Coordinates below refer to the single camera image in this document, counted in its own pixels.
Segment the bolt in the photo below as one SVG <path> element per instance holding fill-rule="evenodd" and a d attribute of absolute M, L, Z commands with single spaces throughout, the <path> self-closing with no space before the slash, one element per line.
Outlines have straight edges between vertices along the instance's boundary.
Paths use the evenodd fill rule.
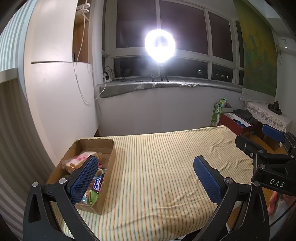
<path fill-rule="evenodd" d="M 39 182 L 33 182 L 32 187 L 37 187 Z"/>
<path fill-rule="evenodd" d="M 231 183 L 233 183 L 233 179 L 231 177 L 227 177 L 227 178 L 225 178 L 225 182 L 231 184 Z"/>
<path fill-rule="evenodd" d="M 260 183 L 257 182 L 257 181 L 254 181 L 253 183 L 254 183 L 254 185 L 255 185 L 256 187 L 259 187 L 259 186 L 260 186 Z"/>
<path fill-rule="evenodd" d="M 64 184 L 66 181 L 67 181 L 66 178 L 61 178 L 61 179 L 59 180 L 59 184 Z"/>

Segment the white lace cloth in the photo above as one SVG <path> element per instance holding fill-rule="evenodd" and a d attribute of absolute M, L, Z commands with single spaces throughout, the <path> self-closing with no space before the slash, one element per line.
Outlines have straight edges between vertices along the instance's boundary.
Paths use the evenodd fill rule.
<path fill-rule="evenodd" d="M 290 131 L 293 120 L 285 114 L 278 115 L 268 109 L 268 104 L 247 102 L 247 109 L 252 116 L 263 124 L 270 125 L 279 131 Z"/>

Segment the window sill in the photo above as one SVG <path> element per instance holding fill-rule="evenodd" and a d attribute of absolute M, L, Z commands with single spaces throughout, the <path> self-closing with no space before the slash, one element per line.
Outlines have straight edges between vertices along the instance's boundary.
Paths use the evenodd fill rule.
<path fill-rule="evenodd" d="M 241 93 L 242 86 L 234 85 L 232 83 L 217 81 L 217 80 L 205 80 L 205 79 L 191 79 L 191 78 L 182 78 L 182 77 L 169 77 L 169 82 L 160 81 L 160 78 L 156 78 L 152 82 L 148 78 L 133 78 L 127 81 L 111 81 L 106 84 L 104 92 L 101 94 L 101 98 L 113 97 L 116 95 L 121 95 L 129 93 L 132 91 L 146 90 L 152 88 L 166 88 L 166 87 L 212 87 L 218 89 L 225 89 L 234 92 Z M 100 92 L 104 89 L 104 85 L 100 86 Z"/>

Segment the green scroll painting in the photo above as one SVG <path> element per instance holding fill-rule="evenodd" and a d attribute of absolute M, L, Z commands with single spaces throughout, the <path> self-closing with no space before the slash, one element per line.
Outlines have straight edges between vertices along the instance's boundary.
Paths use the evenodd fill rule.
<path fill-rule="evenodd" d="M 244 43 L 244 83 L 242 98 L 274 101 L 277 60 L 269 25 L 243 0 L 233 0 Z"/>

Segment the bed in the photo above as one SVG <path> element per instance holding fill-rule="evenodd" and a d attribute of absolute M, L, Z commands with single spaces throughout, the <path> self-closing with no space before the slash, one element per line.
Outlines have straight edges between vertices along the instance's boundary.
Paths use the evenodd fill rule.
<path fill-rule="evenodd" d="M 78 210 L 104 241 L 172 240 L 202 228 L 213 214 L 193 170 L 203 155 L 224 176 L 250 184 L 252 159 L 235 146 L 225 126 L 167 133 L 101 137 L 113 139 L 117 156 L 104 215 Z M 63 232 L 72 237 L 57 206 Z"/>

